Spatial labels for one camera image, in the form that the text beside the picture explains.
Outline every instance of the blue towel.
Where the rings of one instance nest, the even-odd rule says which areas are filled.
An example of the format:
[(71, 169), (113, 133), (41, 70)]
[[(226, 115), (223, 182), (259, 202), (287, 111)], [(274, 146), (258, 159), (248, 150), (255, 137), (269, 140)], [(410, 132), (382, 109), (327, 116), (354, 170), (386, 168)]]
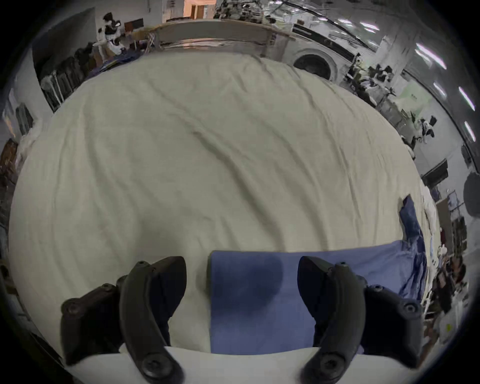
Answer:
[(420, 300), (425, 288), (423, 235), (410, 196), (400, 211), (407, 241), (328, 252), (214, 251), (211, 259), (212, 353), (257, 355), (312, 346), (315, 321), (297, 288), (302, 256), (346, 262), (368, 284)]

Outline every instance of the ceiling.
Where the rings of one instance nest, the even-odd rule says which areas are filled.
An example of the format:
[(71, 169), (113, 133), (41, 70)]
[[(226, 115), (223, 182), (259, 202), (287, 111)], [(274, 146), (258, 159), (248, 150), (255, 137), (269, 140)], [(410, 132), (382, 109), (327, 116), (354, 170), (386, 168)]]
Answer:
[[(480, 76), (461, 39), (448, 22), (428, 3), (421, 0), (312, 0), (317, 9), (329, 19), (346, 19), (352, 22), (362, 40), (371, 36), (379, 44), (393, 25), (399, 22), (405, 27), (417, 28), (417, 42), (439, 56), (445, 63), (445, 70), (437, 63), (430, 65), (415, 54), (406, 70), (425, 86), (447, 110), (464, 138), (477, 167), (480, 168), (480, 110), (473, 111), (461, 95), (462, 87), (470, 100), (480, 108)], [(376, 33), (369, 33), (360, 22), (378, 27)], [(446, 97), (435, 88), (441, 87)], [(476, 141), (469, 135), (465, 121), (473, 130)]]

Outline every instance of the person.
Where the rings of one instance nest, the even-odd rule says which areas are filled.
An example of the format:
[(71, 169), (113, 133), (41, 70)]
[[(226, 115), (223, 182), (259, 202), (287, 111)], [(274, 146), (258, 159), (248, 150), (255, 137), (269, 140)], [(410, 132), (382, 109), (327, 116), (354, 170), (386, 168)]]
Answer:
[(467, 273), (467, 267), (465, 266), (465, 264), (463, 264), (462, 255), (459, 255), (458, 257), (452, 256), (450, 258), (448, 270), (451, 273), (452, 278), (456, 284), (462, 282), (465, 274)]

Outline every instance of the washing machine door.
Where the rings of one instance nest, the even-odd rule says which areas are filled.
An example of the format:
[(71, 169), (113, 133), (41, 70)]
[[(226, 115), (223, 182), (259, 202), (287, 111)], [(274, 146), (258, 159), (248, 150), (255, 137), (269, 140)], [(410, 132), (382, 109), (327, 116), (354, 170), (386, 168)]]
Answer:
[(330, 76), (332, 74), (330, 65), (328, 65), (326, 60), (314, 54), (301, 56), (295, 60), (293, 66), (298, 69), (306, 70), (307, 72), (323, 77), (327, 80), (330, 80)]

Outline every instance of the blue cloth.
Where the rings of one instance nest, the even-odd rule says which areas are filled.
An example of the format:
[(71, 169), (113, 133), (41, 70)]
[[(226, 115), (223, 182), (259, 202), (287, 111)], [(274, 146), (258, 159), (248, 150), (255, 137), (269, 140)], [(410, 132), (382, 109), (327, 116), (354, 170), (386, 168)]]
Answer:
[(142, 54), (140, 52), (127, 50), (126, 52), (120, 55), (114, 56), (113, 58), (105, 61), (101, 67), (93, 68), (85, 78), (85, 81), (88, 79), (91, 79), (92, 77), (97, 76), (102, 72), (109, 71), (118, 65), (126, 64), (126, 63), (129, 63), (130, 61), (137, 60), (141, 55)]
[(312, 346), (315, 321), (297, 288), (302, 256), (346, 262), (368, 284), (420, 300), (427, 262), (423, 234), (410, 196), (400, 218), (406, 241), (328, 252), (214, 251), (211, 259), (212, 353), (257, 355)]

